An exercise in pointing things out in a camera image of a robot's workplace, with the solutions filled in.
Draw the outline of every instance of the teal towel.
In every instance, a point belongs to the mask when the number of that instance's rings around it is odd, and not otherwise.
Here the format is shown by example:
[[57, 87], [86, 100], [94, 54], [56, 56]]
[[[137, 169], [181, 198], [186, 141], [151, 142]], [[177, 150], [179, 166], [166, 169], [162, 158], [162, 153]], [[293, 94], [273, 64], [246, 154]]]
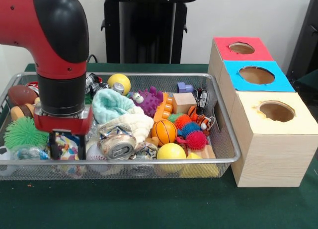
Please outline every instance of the teal towel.
[[99, 90], [94, 96], [92, 107], [94, 117], [99, 124], [105, 124], [134, 107], [134, 102], [112, 89]]

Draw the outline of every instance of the blue spiky ball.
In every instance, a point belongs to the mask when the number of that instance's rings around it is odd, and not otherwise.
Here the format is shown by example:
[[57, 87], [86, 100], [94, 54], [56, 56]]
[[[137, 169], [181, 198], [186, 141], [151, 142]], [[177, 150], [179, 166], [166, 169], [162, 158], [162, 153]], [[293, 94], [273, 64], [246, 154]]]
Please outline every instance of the blue spiky ball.
[[189, 122], [182, 127], [182, 136], [187, 137], [191, 132], [200, 131], [201, 128], [195, 122]]
[[23, 145], [44, 146], [48, 136], [49, 133], [35, 128], [33, 119], [21, 117], [7, 126], [4, 134], [4, 145], [8, 149]]

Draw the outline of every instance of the red paper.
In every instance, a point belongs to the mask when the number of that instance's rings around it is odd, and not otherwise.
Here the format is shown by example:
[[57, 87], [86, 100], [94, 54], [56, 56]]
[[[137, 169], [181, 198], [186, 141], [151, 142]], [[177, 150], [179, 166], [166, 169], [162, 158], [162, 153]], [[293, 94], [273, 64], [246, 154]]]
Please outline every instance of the red paper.
[[[224, 61], [273, 61], [273, 57], [260, 38], [214, 38], [214, 41]], [[249, 44], [255, 52], [252, 54], [238, 54], [231, 51], [229, 46], [237, 42]]]

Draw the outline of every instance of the red spiky ball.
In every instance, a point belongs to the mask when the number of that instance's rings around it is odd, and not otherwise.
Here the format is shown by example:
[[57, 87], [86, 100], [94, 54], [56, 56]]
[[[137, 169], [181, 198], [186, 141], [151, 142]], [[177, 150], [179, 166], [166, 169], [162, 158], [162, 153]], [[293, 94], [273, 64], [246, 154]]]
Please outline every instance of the red spiky ball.
[[175, 120], [174, 125], [176, 126], [176, 128], [177, 128], [178, 130], [181, 130], [182, 127], [183, 127], [185, 124], [187, 124], [188, 122], [191, 122], [191, 121], [192, 121], [192, 120], [191, 120], [191, 118], [190, 118], [188, 115], [183, 114], [183, 115], [179, 116], [179, 117]]
[[194, 151], [202, 150], [208, 143], [207, 137], [202, 131], [191, 132], [187, 135], [185, 141], [187, 142], [188, 147]]

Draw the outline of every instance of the orange basketball toy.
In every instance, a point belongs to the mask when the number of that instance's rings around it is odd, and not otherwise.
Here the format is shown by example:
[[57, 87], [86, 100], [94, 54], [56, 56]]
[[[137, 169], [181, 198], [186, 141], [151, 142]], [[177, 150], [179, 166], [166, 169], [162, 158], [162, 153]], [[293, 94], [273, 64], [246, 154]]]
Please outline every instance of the orange basketball toy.
[[159, 146], [173, 143], [177, 138], [177, 128], [168, 120], [160, 120], [156, 122], [151, 130], [152, 137], [158, 137]]

